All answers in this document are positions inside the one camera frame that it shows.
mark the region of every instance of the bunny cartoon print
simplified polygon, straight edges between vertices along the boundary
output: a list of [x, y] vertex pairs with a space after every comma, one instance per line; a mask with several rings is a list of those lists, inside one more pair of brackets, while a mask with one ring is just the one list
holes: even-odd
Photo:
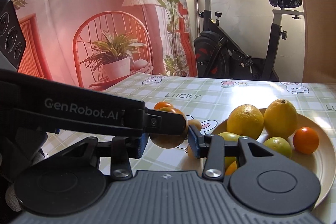
[[309, 89], [303, 86], [301, 83], [281, 82], [281, 84], [285, 85], [287, 91], [292, 94], [309, 93]]
[[147, 80], [143, 81], [142, 84], [143, 85], [147, 85], [147, 84], [156, 85], [158, 83], [161, 83], [162, 78], [164, 78], [164, 76], [150, 76], [148, 77]]
[[[194, 119], [194, 117], [192, 117], [191, 115], [186, 115], [185, 117], [187, 118], [188, 121]], [[216, 120], [206, 120], [204, 122], [201, 122], [201, 125], [202, 125], [202, 129], [200, 133], [202, 135], [205, 135], [205, 134], [210, 134], [211, 130], [213, 130], [218, 125], [218, 122]], [[179, 145], [177, 148], [185, 149], [185, 152], [186, 152], [187, 146], [188, 146], [188, 138], [186, 138], [185, 141], [181, 145]]]

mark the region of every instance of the white object on windowsill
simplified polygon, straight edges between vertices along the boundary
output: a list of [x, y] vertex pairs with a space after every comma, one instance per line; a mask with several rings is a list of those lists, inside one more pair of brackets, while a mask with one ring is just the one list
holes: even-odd
[[135, 70], [141, 70], [141, 69], [145, 68], [147, 65], [148, 65], [148, 62], [146, 60], [139, 59], [139, 60], [136, 60], [134, 62], [133, 67], [134, 67]]

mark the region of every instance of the green lime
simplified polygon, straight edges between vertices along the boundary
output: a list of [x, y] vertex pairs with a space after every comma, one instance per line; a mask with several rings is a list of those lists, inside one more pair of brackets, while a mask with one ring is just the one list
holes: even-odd
[[264, 145], [289, 159], [292, 157], [292, 148], [284, 138], [270, 138], [264, 142]]
[[[218, 134], [219, 136], [223, 137], [226, 141], [234, 141], [237, 142], [238, 138], [240, 137], [237, 134], [230, 133], [230, 132], [222, 132]], [[225, 170], [236, 160], [236, 157], [225, 157]]]

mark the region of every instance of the bike flywheel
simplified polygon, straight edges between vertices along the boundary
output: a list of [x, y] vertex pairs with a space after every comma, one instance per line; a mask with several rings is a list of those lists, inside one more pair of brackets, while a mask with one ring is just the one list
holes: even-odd
[[205, 68], [210, 61], [212, 52], [217, 43], [208, 37], [197, 37], [194, 40], [195, 54], [197, 62], [198, 77], [226, 79], [229, 76], [229, 52], [226, 47], [222, 47], [214, 61], [208, 75], [204, 75]]

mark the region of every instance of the camera lens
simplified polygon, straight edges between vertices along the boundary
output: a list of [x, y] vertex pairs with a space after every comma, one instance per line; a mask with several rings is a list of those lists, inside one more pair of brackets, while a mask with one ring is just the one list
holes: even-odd
[[20, 57], [21, 49], [22, 49], [22, 45], [21, 45], [21, 42], [19, 42], [16, 45], [16, 48], [15, 48], [15, 51], [14, 51], [14, 58], [15, 59], [18, 59]]
[[4, 13], [0, 18], [0, 36], [4, 34], [9, 22], [8, 13]]
[[6, 39], [6, 50], [9, 52], [12, 50], [14, 42], [16, 39], [16, 30], [15, 27], [11, 29]]

